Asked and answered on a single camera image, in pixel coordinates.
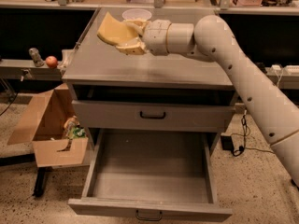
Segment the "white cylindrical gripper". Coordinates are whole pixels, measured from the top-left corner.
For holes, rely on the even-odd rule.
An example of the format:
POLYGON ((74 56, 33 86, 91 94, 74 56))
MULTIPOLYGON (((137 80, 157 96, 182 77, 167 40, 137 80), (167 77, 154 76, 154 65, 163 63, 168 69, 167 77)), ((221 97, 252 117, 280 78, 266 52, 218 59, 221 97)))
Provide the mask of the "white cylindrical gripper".
POLYGON ((124 23, 142 35, 142 40, 134 37, 116 45, 116 49, 125 55, 143 55, 146 48, 154 55, 187 54, 195 47, 192 23, 143 19, 125 20, 124 23))

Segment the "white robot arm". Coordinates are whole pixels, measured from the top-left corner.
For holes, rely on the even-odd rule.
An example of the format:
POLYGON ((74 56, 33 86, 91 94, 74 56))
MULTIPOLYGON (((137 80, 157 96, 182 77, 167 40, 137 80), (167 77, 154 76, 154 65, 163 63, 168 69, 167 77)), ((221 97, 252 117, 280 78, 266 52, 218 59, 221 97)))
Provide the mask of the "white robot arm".
POLYGON ((116 48, 134 54, 180 54, 217 63, 231 80, 264 139, 299 185, 299 109, 239 47, 229 25, 207 15, 195 25, 169 20, 124 20, 125 37, 116 48))

